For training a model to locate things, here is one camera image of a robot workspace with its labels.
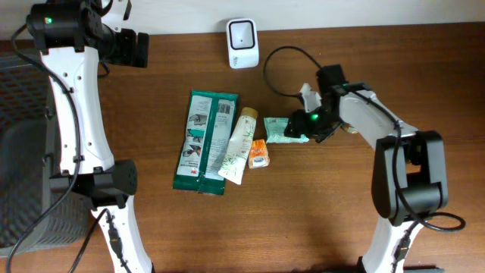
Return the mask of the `teal snack packet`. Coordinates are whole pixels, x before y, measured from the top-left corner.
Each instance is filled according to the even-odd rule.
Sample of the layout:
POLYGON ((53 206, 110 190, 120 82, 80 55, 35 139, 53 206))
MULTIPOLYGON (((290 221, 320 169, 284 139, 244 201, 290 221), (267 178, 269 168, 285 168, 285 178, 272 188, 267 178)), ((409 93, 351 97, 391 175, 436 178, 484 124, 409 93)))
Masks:
POLYGON ((288 137, 284 135, 289 118, 264 118, 264 126, 267 132, 266 143, 307 143, 309 138, 305 135, 300 137, 288 137))

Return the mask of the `green lidded jar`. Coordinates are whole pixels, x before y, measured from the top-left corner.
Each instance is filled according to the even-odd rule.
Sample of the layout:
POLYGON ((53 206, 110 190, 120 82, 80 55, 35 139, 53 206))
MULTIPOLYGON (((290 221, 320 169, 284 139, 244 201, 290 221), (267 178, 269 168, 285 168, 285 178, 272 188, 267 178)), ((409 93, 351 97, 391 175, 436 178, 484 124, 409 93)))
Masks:
POLYGON ((350 124, 342 123, 340 127, 342 130, 344 130, 347 133, 350 133, 350 134, 358 133, 358 131, 350 124))

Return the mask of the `white cream tube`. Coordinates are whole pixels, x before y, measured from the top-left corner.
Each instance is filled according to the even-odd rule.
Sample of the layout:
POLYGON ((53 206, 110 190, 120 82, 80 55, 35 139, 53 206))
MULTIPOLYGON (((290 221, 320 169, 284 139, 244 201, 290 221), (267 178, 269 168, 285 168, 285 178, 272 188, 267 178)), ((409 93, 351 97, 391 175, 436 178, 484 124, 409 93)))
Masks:
POLYGON ((230 137, 227 151, 218 174, 240 185, 255 134, 258 112, 249 107, 242 109, 230 137))

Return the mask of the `grey plastic mesh basket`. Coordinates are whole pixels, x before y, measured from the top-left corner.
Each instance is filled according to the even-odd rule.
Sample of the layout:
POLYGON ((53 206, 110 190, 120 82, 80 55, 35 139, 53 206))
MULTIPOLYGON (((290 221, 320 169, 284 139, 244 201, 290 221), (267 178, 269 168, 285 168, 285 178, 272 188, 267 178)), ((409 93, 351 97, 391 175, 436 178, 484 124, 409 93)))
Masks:
MULTIPOLYGON (((49 185, 60 173, 60 148, 49 79, 13 52, 1 53, 1 258, 65 192, 49 185)), ((88 220, 83 197, 70 193, 15 254, 71 244, 86 234, 88 220)))

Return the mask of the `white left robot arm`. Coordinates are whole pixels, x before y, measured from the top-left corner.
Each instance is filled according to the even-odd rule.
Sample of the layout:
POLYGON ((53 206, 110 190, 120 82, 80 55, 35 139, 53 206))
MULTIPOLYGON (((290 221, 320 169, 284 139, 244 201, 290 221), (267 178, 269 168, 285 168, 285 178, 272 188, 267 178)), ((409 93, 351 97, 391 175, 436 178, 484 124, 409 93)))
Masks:
POLYGON ((145 68, 149 35, 123 26, 132 9, 123 1, 47 1, 34 4, 26 25, 48 74, 61 138, 53 191, 83 197, 108 245, 116 272, 153 272, 134 212, 132 160, 115 160, 105 135, 98 69, 145 68))

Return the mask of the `green wipes packet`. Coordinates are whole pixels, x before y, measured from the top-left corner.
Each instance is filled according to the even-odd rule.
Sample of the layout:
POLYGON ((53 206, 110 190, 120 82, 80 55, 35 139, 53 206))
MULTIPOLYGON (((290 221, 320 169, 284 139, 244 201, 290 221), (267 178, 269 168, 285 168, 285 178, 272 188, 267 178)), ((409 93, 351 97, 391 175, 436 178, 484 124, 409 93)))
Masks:
POLYGON ((218 171, 232 134, 237 100, 237 94, 191 92, 175 190, 224 194, 226 180, 218 171))

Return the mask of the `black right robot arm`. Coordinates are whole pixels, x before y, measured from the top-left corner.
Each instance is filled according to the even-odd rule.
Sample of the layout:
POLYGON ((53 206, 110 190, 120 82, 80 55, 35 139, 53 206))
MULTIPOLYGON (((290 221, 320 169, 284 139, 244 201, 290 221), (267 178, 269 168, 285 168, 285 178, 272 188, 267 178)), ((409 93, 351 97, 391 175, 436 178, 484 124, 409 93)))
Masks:
POLYGON ((431 224, 444 217, 449 200, 442 137, 400 120, 364 83, 350 83, 340 65, 321 66, 319 90, 301 89, 304 105, 284 131, 321 143, 339 127, 357 131, 374 150, 371 197, 378 219, 367 252, 356 272, 403 272, 404 261, 422 228, 445 232, 431 224))

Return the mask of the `white barcode scanner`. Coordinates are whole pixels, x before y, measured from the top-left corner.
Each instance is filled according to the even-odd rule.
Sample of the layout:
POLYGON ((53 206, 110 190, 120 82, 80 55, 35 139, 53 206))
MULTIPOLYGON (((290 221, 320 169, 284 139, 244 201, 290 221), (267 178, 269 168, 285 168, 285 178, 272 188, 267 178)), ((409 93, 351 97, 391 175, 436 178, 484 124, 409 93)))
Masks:
POLYGON ((236 18, 226 24, 229 65, 232 69, 258 66, 259 48, 257 27, 254 20, 236 18))

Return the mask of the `small orange carton box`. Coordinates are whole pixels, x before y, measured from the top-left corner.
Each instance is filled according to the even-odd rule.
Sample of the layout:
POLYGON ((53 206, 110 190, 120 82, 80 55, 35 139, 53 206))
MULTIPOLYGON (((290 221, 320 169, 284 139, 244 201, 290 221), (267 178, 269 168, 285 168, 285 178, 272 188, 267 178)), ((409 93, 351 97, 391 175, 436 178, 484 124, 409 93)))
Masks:
POLYGON ((270 164, 268 148, 264 140, 254 140, 249 151, 249 168, 264 168, 270 164))

